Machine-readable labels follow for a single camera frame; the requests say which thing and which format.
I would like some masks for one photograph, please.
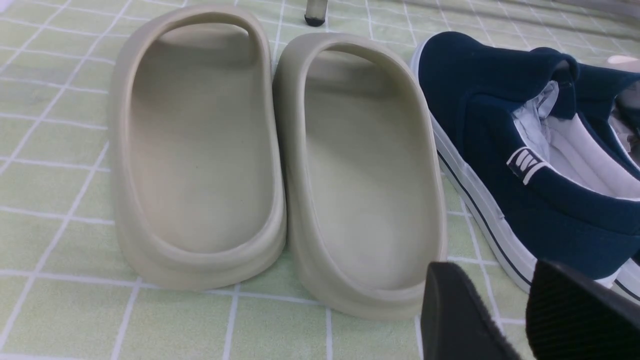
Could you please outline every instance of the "white rubber sole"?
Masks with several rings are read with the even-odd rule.
[[[426,42],[423,42],[418,46],[411,58],[410,67],[416,78],[425,44]],[[440,170],[444,172],[471,211],[504,271],[513,282],[528,293],[538,260],[518,240],[489,190],[460,156],[433,114],[431,114],[431,124],[438,149]],[[596,281],[610,288],[617,275],[618,272],[615,272]]]
[[[640,266],[633,259],[627,260],[622,265],[612,289],[636,304],[640,304]]]

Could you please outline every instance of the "chair leg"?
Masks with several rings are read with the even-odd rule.
[[[305,13],[305,21],[309,26],[317,28],[324,24],[326,17],[327,0],[307,0],[307,12]]]

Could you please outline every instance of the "green tile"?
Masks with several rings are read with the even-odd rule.
[[[455,261],[458,266],[465,271],[469,279],[473,283],[476,291],[480,295],[480,299],[482,299],[484,306],[487,308],[491,316],[495,316],[493,312],[493,307],[491,306],[491,300],[489,299],[489,293],[486,289],[486,281],[484,279],[484,274],[482,273],[482,268],[478,264],[471,263],[462,263],[459,261]]]
[[[570,55],[582,59],[595,56],[596,53],[588,47],[577,47],[571,45],[562,45],[563,49]]]
[[[389,1],[389,0],[367,0],[369,8],[379,8],[384,10],[391,10],[393,12],[403,13],[404,4],[402,1]]]
[[[383,9],[371,9],[371,20],[378,24],[409,28],[409,20],[404,13],[391,12]]]
[[[325,360],[325,307],[241,297],[232,341],[231,360]]]
[[[329,11],[330,24],[331,24],[331,20],[333,20],[331,18],[332,15],[337,15],[340,17],[350,17],[353,19],[360,19],[360,20],[367,20],[367,21],[369,20],[369,14],[367,13],[367,8],[364,6],[330,1],[327,7],[327,10]]]
[[[441,33],[449,30],[444,20],[425,19],[423,17],[413,16],[412,13],[409,14],[409,19],[411,20],[411,25],[414,30],[426,31],[428,33]]]
[[[493,254],[493,251],[491,250],[491,247],[489,247],[487,239],[484,237],[482,231],[480,231],[480,227],[478,226],[476,219],[473,217],[471,218],[471,226],[474,228],[474,235],[476,236],[476,241],[478,242],[478,247],[480,248],[480,257],[482,258],[482,260],[497,261],[495,259],[495,255]]]
[[[87,174],[87,170],[12,163],[0,176],[0,204],[65,214]]]
[[[86,60],[80,67],[72,86],[96,90],[109,90],[113,65],[103,61]]]
[[[76,216],[103,220],[113,219],[108,172],[98,171],[93,175],[93,179],[76,209]]]
[[[409,64],[411,62],[411,57],[413,56],[413,52],[415,51],[415,46],[391,43],[387,43],[385,44],[385,46],[391,49],[391,51],[393,51],[394,53],[400,55],[405,63]]]
[[[449,24],[464,24],[467,26],[477,27],[482,26],[478,17],[470,12],[448,12],[446,17]]]
[[[252,12],[258,19],[280,21],[280,6],[255,0],[238,0],[237,6]]]
[[[612,52],[621,51],[620,46],[616,45],[613,39],[608,37],[600,37],[597,35],[585,34],[583,35],[584,39],[591,45],[592,47],[600,50],[607,50]]]
[[[368,20],[330,19],[329,30],[371,38]]]
[[[47,19],[58,9],[53,6],[17,1],[9,6],[3,17],[11,20],[20,20],[32,24],[44,24]]]
[[[126,3],[127,0],[71,0],[69,6],[106,13],[119,13]]]
[[[15,54],[15,50],[0,49],[0,64],[5,64]]]
[[[531,38],[525,37],[527,44],[531,49],[535,49],[537,47],[550,47],[552,49],[560,49],[560,44],[557,43],[552,37],[547,38]]]
[[[116,240],[115,227],[71,221],[43,270],[53,274],[135,281]]]
[[[460,202],[460,196],[453,187],[453,184],[451,184],[451,181],[444,175],[442,176],[442,187],[444,190],[444,199],[445,204],[447,205],[447,210],[461,213],[462,204]]]
[[[119,359],[221,359],[232,297],[142,289]]]
[[[506,16],[482,19],[482,25],[485,29],[499,30],[506,33],[518,33],[516,26]]]
[[[78,59],[62,58],[49,54],[20,53],[2,75],[12,79],[46,81],[62,85],[73,73]]]
[[[120,18],[116,24],[109,30],[111,35],[131,35],[140,26],[146,23],[146,20],[124,19]]]
[[[444,16],[440,7],[435,1],[421,1],[416,3],[406,2],[406,12],[409,15],[415,15],[422,17],[423,21],[429,21],[429,19],[443,21]]]
[[[0,268],[33,271],[61,223],[0,211]]]
[[[106,125],[106,103],[106,94],[65,90],[49,112],[49,118]]]
[[[119,286],[36,280],[3,350],[108,359],[130,294]]]
[[[44,29],[38,37],[27,46],[27,50],[84,56],[96,39],[97,37],[93,35]]]
[[[400,44],[413,45],[411,31],[406,28],[395,28],[387,25],[377,25],[372,27],[373,38],[380,41],[391,41]]]
[[[280,26],[280,42],[287,44],[300,35],[308,33],[324,33],[325,31],[325,28],[322,26],[320,28],[312,28],[310,26],[303,28],[301,26],[282,24],[282,26]]]
[[[420,359],[413,320],[377,322],[332,311],[334,360]]]
[[[125,11],[125,16],[139,17],[142,19],[153,19],[162,14],[174,11],[177,6],[165,5],[160,3],[150,3],[148,1],[133,0]]]
[[[104,37],[93,48],[90,56],[115,61],[125,41],[125,37]]]
[[[278,261],[265,272],[243,281],[242,291],[299,299],[313,299],[296,277],[293,258],[288,250],[285,250],[278,258]]]
[[[523,22],[516,22],[516,26],[523,36],[536,37],[536,38],[549,38],[552,37],[551,32],[542,24],[528,24]]]
[[[0,117],[0,156],[9,157],[33,123],[31,120]]]
[[[520,354],[522,360],[534,360],[535,357],[531,352],[531,347],[529,347],[529,340],[527,340],[524,325],[506,323],[503,324],[502,327],[507,340],[509,340],[511,345],[513,345],[515,350]]]
[[[41,123],[18,153],[20,159],[93,165],[107,141],[105,130]]]
[[[51,86],[0,80],[0,113],[39,116],[58,91]]]
[[[418,43],[418,45],[420,45],[423,42],[429,40],[431,37],[433,37],[437,33],[432,33],[430,31],[421,31],[421,30],[414,29],[413,30],[413,34],[415,35],[415,41]]]
[[[26,277],[0,275],[0,323],[3,326],[9,320],[26,282]]]
[[[524,319],[528,294],[522,291],[500,266],[486,266],[485,268],[489,275],[500,317]]]
[[[447,215],[447,232],[449,234],[449,256],[476,258],[476,250],[465,217]]]
[[[39,0],[39,3],[47,3],[52,5],[64,5],[67,0]]]
[[[519,34],[503,33],[501,31],[488,30],[491,41],[497,47],[505,47],[507,49],[526,49],[527,44]]]
[[[264,29],[264,32],[267,34],[267,37],[269,38],[269,40],[275,41],[276,37],[278,36],[278,24],[273,24],[272,22],[266,22],[266,21],[261,21],[260,24],[262,25],[262,28]],[[284,27],[285,27],[285,24],[282,24],[281,32],[284,30]]]
[[[589,47],[589,43],[587,43],[583,38],[581,38],[579,33],[573,30],[550,29],[550,31],[554,34],[556,39],[562,44]]]
[[[64,9],[53,18],[49,25],[67,30],[102,33],[109,28],[114,18],[115,15]]]

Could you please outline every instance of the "sneaker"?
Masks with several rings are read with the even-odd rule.
[[[611,56],[608,69],[580,65],[578,107],[612,158],[640,179],[640,60]],[[640,252],[620,269],[615,290],[640,302]]]
[[[640,249],[640,181],[577,113],[575,59],[447,32],[416,50],[412,69],[441,169],[517,285],[529,291],[546,259],[611,287]]]

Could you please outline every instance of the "white grout line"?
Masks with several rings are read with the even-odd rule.
[[[12,2],[14,2],[14,0],[0,0],[0,13],[9,9],[9,5],[11,5]]]
[[[409,18],[409,12],[406,9],[406,1],[403,0],[402,5],[404,7],[404,16],[406,16],[407,24],[409,25],[409,32],[411,33],[411,39],[413,40],[413,46],[418,46],[418,41],[415,39],[415,34],[413,33],[413,25],[411,24],[411,19]]]
[[[104,159],[108,148],[109,148],[109,143],[104,144],[104,148],[102,149],[102,151],[100,152],[100,155],[98,156],[98,158],[96,159],[95,163],[93,164],[92,171],[90,171],[89,174],[86,176],[86,179],[84,180],[84,184],[80,188],[80,192],[76,195],[76,198],[74,199],[74,202],[71,205],[71,208],[69,209],[69,211],[65,215],[65,218],[63,219],[62,224],[60,224],[60,227],[58,228],[58,231],[56,231],[56,234],[54,235],[54,237],[51,240],[51,242],[49,243],[49,246],[46,248],[46,250],[44,251],[44,253],[40,257],[40,259],[38,260],[38,263],[36,265],[36,268],[35,268],[34,272],[29,276],[29,279],[27,280],[27,283],[24,285],[24,289],[22,289],[22,293],[20,293],[20,297],[18,298],[18,301],[16,302],[15,306],[13,307],[13,310],[11,311],[11,315],[7,319],[2,333],[0,333],[0,350],[3,349],[4,344],[6,343],[6,340],[9,337],[9,333],[11,332],[11,329],[13,328],[13,324],[15,323],[16,318],[20,314],[20,310],[22,309],[22,305],[24,304],[24,302],[25,302],[25,300],[27,298],[27,294],[29,293],[29,291],[33,287],[33,283],[35,282],[35,279],[36,279],[36,274],[39,273],[42,270],[42,268],[44,267],[45,263],[47,262],[47,259],[49,258],[49,255],[51,254],[53,249],[58,244],[60,238],[62,237],[62,234],[65,232],[65,229],[67,228],[67,225],[71,221],[71,217],[76,212],[77,207],[80,205],[80,202],[82,201],[82,198],[84,197],[84,193],[86,193],[86,190],[89,188],[89,184],[91,183],[91,180],[93,179],[93,175],[95,174],[95,169],[98,168],[98,166],[102,162],[102,159]]]
[[[467,205],[465,205],[464,200],[462,200],[462,198],[460,197],[460,204],[462,205],[462,210],[468,214],[467,212]],[[474,250],[476,251],[476,257],[479,261],[482,261],[482,255],[480,254],[480,246],[478,245],[478,241],[476,239],[476,232],[474,231],[474,227],[471,224],[471,219],[470,219],[470,215],[465,217],[465,220],[467,220],[467,226],[469,228],[469,233],[471,234],[471,241],[474,244]],[[484,284],[486,286],[486,292],[489,295],[489,302],[491,302],[491,307],[493,308],[493,313],[495,315],[496,318],[500,318],[500,309],[498,309],[498,303],[495,301],[495,297],[493,296],[493,289],[491,287],[491,280],[489,280],[489,273],[486,271],[486,267],[484,267],[483,263],[480,263],[480,269],[482,270],[482,273],[484,275]],[[502,328],[502,323],[497,322],[498,328],[500,329],[500,331],[504,332],[504,329]]]
[[[482,22],[482,19],[480,19],[480,16],[478,16],[478,14],[476,13],[476,8],[474,8],[473,3],[471,3],[471,1],[469,1],[469,0],[467,0],[467,4],[469,4],[469,6],[471,7],[471,11],[474,13],[474,16],[476,17],[476,19],[478,19],[478,22],[480,23],[480,28],[482,29],[482,31],[484,31],[484,34],[486,35],[486,38],[489,39],[489,41],[491,42],[491,45],[495,46],[495,42],[493,42],[493,39],[491,38],[491,35],[489,35],[489,31],[487,31],[486,27],[484,26],[484,23]]]
[[[416,316],[413,319],[415,322],[415,339],[418,341],[418,354],[420,354],[420,360],[424,360],[424,349],[422,348],[422,329],[420,328],[420,316]]]
[[[16,146],[16,148],[13,150],[13,152],[11,153],[11,156],[9,158],[9,160],[5,163],[2,164],[2,166],[0,166],[0,175],[2,175],[2,173],[7,169],[7,167],[9,167],[9,165],[11,164],[11,162],[13,161],[13,159],[15,159],[18,156],[18,153],[22,150],[22,148],[25,146],[25,144],[27,143],[27,141],[29,140],[29,138],[31,137],[31,134],[33,134],[33,131],[35,131],[35,129],[38,127],[38,125],[40,125],[40,123],[42,122],[42,120],[44,118],[47,117],[47,115],[49,114],[49,112],[51,111],[51,109],[53,109],[53,107],[56,105],[56,103],[58,102],[58,100],[60,99],[60,97],[62,96],[62,94],[65,92],[65,90],[71,85],[71,82],[73,82],[73,80],[76,78],[77,73],[80,71],[80,68],[82,67],[82,65],[84,64],[84,62],[86,61],[87,57],[89,57],[89,55],[93,52],[93,50],[95,49],[96,46],[98,46],[98,43],[100,42],[100,40],[102,40],[102,38],[104,38],[104,35],[106,33],[108,33],[113,26],[115,26],[115,24],[118,22],[118,20],[120,19],[120,17],[122,16],[122,14],[124,14],[124,12],[126,11],[126,9],[129,7],[129,5],[131,4],[132,0],[128,0],[127,3],[122,7],[122,9],[120,10],[120,13],[113,18],[113,21],[111,22],[111,25],[109,25],[109,27],[104,30],[104,32],[95,39],[95,41],[93,42],[93,44],[89,47],[89,50],[87,50],[85,56],[83,56],[83,58],[78,62],[78,64],[76,65],[76,67],[74,68],[74,70],[72,71],[71,75],[69,75],[69,78],[67,79],[67,82],[60,88],[60,90],[58,91],[58,93],[56,94],[56,96],[54,96],[54,98],[51,100],[51,102],[49,103],[49,105],[47,105],[46,109],[42,112],[42,114],[38,117],[38,119],[33,123],[33,125],[29,128],[29,130],[27,130],[27,132],[24,134],[24,136],[22,137],[22,140],[18,143],[18,146]],[[69,3],[71,2],[71,0],[67,0],[67,2],[63,5],[63,7],[59,8],[56,12],[54,12],[54,15],[51,15],[51,17],[49,17],[49,19],[47,19],[47,21],[45,22],[45,24],[48,24],[49,21],[51,19],[53,19],[53,17],[55,15],[57,15],[58,13],[60,13],[60,11],[62,11],[62,9],[64,9],[64,6],[67,6]],[[40,33],[42,31],[42,28],[40,28],[36,33]],[[30,43],[30,41],[27,41],[22,47],[21,49],[24,49],[28,43]],[[13,61],[13,59],[15,59],[15,57],[17,56],[17,54],[20,53],[21,50],[17,51],[14,56],[9,60],[8,63],[10,63],[11,61]]]
[[[520,35],[520,38],[522,38],[522,41],[524,41],[524,44],[527,46],[527,49],[531,50],[532,46],[531,44],[527,41],[527,38],[524,37],[524,34],[522,34],[522,32],[520,31],[520,29],[518,29],[518,26],[516,25],[516,23],[511,19],[511,16],[509,16],[509,12],[507,11],[507,9],[504,8],[504,6],[502,5],[502,3],[500,1],[498,1],[498,6],[502,9],[502,11],[504,12],[504,15],[507,17],[507,19],[509,20],[509,22],[511,23],[511,25],[513,25],[513,27],[516,29],[516,33],[518,33],[518,35]]]
[[[585,8],[580,7],[580,9],[582,9],[582,12],[585,15],[587,15],[587,17],[589,18],[589,20],[591,20],[592,23],[598,26],[600,30],[602,30],[602,32],[605,33],[611,39],[611,41],[613,41],[613,43],[616,44],[616,46],[618,46],[618,48],[622,51],[623,54],[628,54],[627,50],[625,50],[625,48],[622,47],[622,45],[620,45],[620,43],[618,42],[618,39],[616,39],[613,36],[610,36],[609,32],[602,25],[600,25],[600,23],[597,22]]]
[[[531,11],[531,13],[536,17],[536,19],[538,21],[540,21],[540,24],[545,28],[545,30],[547,30],[547,33],[549,33],[549,35],[551,35],[552,38],[554,38],[554,41],[560,45],[560,50],[562,50],[563,52],[566,52],[566,49],[563,46],[563,43],[554,35],[554,33],[549,29],[549,27],[547,25],[545,25],[545,22],[542,20],[542,18],[538,15],[538,13],[536,13],[535,11],[533,11],[533,8],[531,7],[531,5],[529,4],[529,2],[525,2],[525,4],[527,4],[527,7],[529,7],[529,10]]]
[[[440,5],[440,0],[436,0],[436,4],[438,5],[438,9],[440,10],[440,13],[442,14],[442,20],[444,20],[444,24],[447,26],[447,29],[449,31],[451,31],[451,26],[449,25],[449,21],[447,20],[447,16],[442,11],[442,5]]]
[[[22,354],[0,354],[0,360],[81,360],[74,357],[35,356]]]
[[[33,79],[17,79],[17,78],[8,78],[6,76],[0,76],[0,81],[6,81],[8,83],[24,83],[24,84],[34,84],[34,85],[43,85],[51,88],[64,88],[65,86],[62,84],[48,83],[46,81],[33,80]],[[99,89],[91,89],[91,88],[77,88],[74,86],[67,86],[69,90],[75,90],[80,92],[91,92],[94,94],[107,94],[107,90],[99,90]]]
[[[16,209],[16,208],[11,208],[9,206],[0,206],[0,212],[20,214],[20,215],[29,215],[29,216],[38,217],[38,218],[60,219],[60,220],[63,220],[65,218],[65,216],[66,216],[66,215],[62,215],[62,214],[43,213],[41,211],[31,211],[31,210],[26,210],[26,209]],[[71,221],[84,222],[84,223],[87,223],[87,224],[103,224],[103,225],[113,225],[114,224],[113,220],[106,220],[106,219],[101,219],[101,218],[71,217]]]
[[[16,51],[13,55],[11,55],[11,57],[6,61],[6,63],[4,63],[4,65],[0,66],[0,74],[2,74],[2,72],[6,69],[6,67],[8,65],[10,65],[11,63],[13,63],[13,61],[18,57],[18,55],[20,55],[20,53],[25,50],[27,48],[27,46],[29,46],[29,44],[35,40],[36,37],[38,37],[38,35],[42,32],[42,30],[44,30],[47,25],[49,25],[49,23],[53,20],[53,18],[55,18],[56,16],[58,16],[59,13],[62,12],[62,10],[64,10],[69,3],[71,3],[71,0],[67,0],[65,1],[64,4],[62,4],[54,13],[52,13],[47,20],[45,20],[42,25],[36,25],[38,27],[38,29],[33,33],[33,35],[24,42],[24,44],[20,47],[20,49],[18,49],[18,51]]]
[[[369,8],[369,0],[364,0],[364,6],[367,8],[367,17],[369,18],[369,37],[371,40],[375,40],[373,37],[373,21],[371,20],[371,8]]]
[[[488,265],[488,266],[498,266],[500,263],[497,261],[488,261],[488,260],[476,260],[476,259],[467,259],[460,258],[458,256],[449,256],[447,258],[448,261],[455,261],[458,263],[468,263],[468,264],[478,264],[478,265]]]
[[[180,7],[180,5],[176,5],[176,4],[173,4],[173,3],[166,3],[164,1],[158,1],[158,0],[141,0],[141,1],[144,1],[145,3],[150,3],[150,4],[173,6],[173,7],[176,7],[176,8]]]
[[[278,30],[276,31],[276,44],[273,47],[273,55],[271,56],[271,73],[275,74],[278,59],[278,46],[280,45],[280,32],[282,30],[282,19],[284,19],[284,8],[286,0],[280,3],[280,18],[278,20]]]
[[[236,324],[236,314],[238,312],[238,297],[240,294],[240,283],[234,286],[234,295],[231,300],[231,309],[229,310],[229,320],[227,322],[227,333],[225,335],[225,348],[222,353],[222,360],[231,358],[231,344],[234,335],[234,326]]]
[[[4,156],[0,156],[0,161],[8,161],[9,158]],[[28,159],[13,159],[14,163],[18,164],[28,164],[28,165],[40,165],[44,167],[61,167],[61,168],[74,168],[79,170],[91,170],[92,167],[89,165],[76,165],[76,164],[66,164],[66,163],[57,163],[53,161],[39,161],[39,160],[28,160]],[[96,169],[98,172],[110,172],[108,168],[98,168]]]
[[[326,360],[333,360],[333,323],[331,309],[326,307]]]
[[[27,115],[19,115],[19,114],[10,114],[10,113],[0,113],[0,118],[38,121],[38,117],[27,116]],[[71,125],[71,126],[79,126],[79,127],[85,127],[87,129],[95,129],[95,130],[106,130],[107,129],[107,127],[103,126],[103,125],[85,124],[84,122],[76,122],[76,121],[69,121],[69,120],[42,119],[42,122],[50,122],[52,124],[65,124],[65,125]]]
[[[127,333],[127,328],[129,327],[129,319],[131,318],[131,312],[133,311],[133,304],[135,304],[136,299],[138,298],[141,284],[142,278],[138,277],[136,279],[136,284],[133,286],[133,290],[131,290],[131,296],[129,296],[129,301],[127,302],[127,307],[125,308],[124,316],[122,317],[122,323],[120,324],[120,328],[118,330],[116,343],[115,345],[113,345],[113,350],[111,351],[111,360],[118,360],[118,356],[120,356],[120,349],[122,349],[124,336]]]

